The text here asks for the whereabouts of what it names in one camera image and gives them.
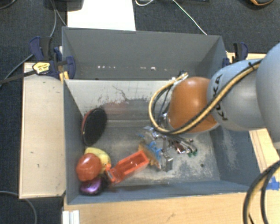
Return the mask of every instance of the toy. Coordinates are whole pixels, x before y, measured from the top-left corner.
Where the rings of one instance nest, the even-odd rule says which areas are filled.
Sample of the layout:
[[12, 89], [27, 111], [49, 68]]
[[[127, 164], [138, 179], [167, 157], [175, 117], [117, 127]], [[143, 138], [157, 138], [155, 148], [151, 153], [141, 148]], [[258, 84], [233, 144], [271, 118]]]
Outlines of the toy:
[[103, 189], [103, 178], [101, 176], [97, 176], [93, 180], [85, 181], [81, 183], [80, 191], [86, 195], [97, 195]]
[[103, 151], [103, 150], [101, 150], [99, 148], [96, 148], [96, 147], [88, 147], [88, 148], [86, 148], [84, 154], [87, 154], [87, 153], [92, 153], [92, 154], [96, 155], [100, 159], [101, 164], [102, 164], [102, 169], [101, 169], [99, 174], [103, 174], [105, 169], [106, 169], [106, 165], [108, 163], [111, 164], [110, 156], [105, 151]]
[[98, 176], [102, 169], [100, 159], [94, 154], [84, 154], [78, 161], [76, 173], [82, 182], [90, 181]]
[[85, 145], [91, 146], [101, 137], [107, 123], [106, 112], [95, 108], [87, 112], [82, 121], [81, 135]]
[[140, 150], [122, 160], [115, 167], [107, 165], [105, 174], [112, 185], [118, 184], [126, 178], [144, 170], [149, 164], [149, 159], [145, 153]]

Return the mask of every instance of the blue clamp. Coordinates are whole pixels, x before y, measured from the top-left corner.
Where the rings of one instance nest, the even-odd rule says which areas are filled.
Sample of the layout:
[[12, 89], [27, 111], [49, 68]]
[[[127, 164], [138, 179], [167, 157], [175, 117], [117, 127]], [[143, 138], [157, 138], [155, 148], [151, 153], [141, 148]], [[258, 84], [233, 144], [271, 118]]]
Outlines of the blue clamp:
[[62, 54], [58, 48], [54, 48], [54, 59], [50, 55], [51, 37], [36, 36], [29, 42], [30, 52], [36, 57], [37, 61], [46, 61], [50, 64], [50, 72], [46, 76], [59, 78], [58, 67], [63, 66], [63, 70], [67, 71], [69, 78], [73, 79], [76, 73], [76, 63], [73, 56], [67, 56], [65, 61], [62, 61]]
[[232, 63], [243, 61], [248, 57], [248, 47], [245, 43], [234, 43], [235, 56], [232, 57]]
[[270, 180], [270, 182], [268, 183], [267, 187], [266, 187], [267, 190], [276, 190], [276, 191], [279, 191], [280, 189], [280, 182], [277, 182], [276, 181], [276, 178], [275, 176], [273, 176]]

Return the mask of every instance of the yellow ball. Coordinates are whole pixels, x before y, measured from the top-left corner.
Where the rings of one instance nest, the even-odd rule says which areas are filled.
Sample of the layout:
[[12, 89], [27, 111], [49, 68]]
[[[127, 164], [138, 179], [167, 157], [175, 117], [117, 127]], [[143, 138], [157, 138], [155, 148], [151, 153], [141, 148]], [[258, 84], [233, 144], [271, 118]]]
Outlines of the yellow ball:
[[106, 169], [106, 165], [108, 163], [111, 164], [110, 156], [105, 151], [103, 151], [99, 148], [88, 147], [88, 148], [85, 149], [84, 154], [88, 154], [88, 153], [94, 154], [100, 159], [100, 161], [102, 163], [102, 169], [100, 171], [100, 174], [102, 174], [104, 172], [104, 170]]

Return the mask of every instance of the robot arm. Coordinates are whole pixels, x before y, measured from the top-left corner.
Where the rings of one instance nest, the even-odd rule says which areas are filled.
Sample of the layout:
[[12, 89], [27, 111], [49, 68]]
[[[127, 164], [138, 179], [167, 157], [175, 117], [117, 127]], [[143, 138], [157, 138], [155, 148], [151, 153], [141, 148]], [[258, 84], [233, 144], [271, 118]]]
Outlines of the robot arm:
[[[257, 60], [244, 60], [219, 70], [207, 91], [210, 100], [239, 70]], [[244, 131], [266, 127], [280, 149], [280, 43], [260, 62], [258, 69], [237, 83], [211, 112], [226, 129]]]
[[175, 81], [159, 89], [148, 108], [154, 129], [165, 135], [193, 135], [216, 128], [217, 123], [235, 131], [266, 127], [275, 148], [280, 149], [280, 43], [263, 60], [234, 63], [205, 80], [182, 76], [175, 80], [179, 83], [172, 91], [163, 124], [154, 120], [153, 107]]

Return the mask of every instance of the blue object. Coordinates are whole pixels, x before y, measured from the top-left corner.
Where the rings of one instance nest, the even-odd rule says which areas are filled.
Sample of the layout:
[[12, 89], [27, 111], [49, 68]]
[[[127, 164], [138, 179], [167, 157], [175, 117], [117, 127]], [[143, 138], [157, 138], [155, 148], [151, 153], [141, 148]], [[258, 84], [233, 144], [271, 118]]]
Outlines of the blue object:
[[161, 151], [162, 148], [157, 148], [156, 146], [156, 142], [152, 141], [150, 144], [146, 144], [146, 148], [153, 153], [153, 155], [155, 156], [155, 158], [157, 159], [157, 161], [159, 163], [161, 163]]
[[276, 178], [275, 176], [273, 176], [270, 180], [270, 182], [268, 183], [267, 187], [266, 187], [267, 190], [276, 190], [276, 191], [279, 191], [280, 189], [280, 182], [277, 182], [276, 181]]
[[222, 62], [222, 68], [224, 68], [225, 66], [230, 65], [230, 60], [229, 58], [224, 58], [223, 62]]
[[232, 58], [232, 63], [243, 61], [248, 57], [248, 47], [245, 43], [234, 43], [235, 56]]

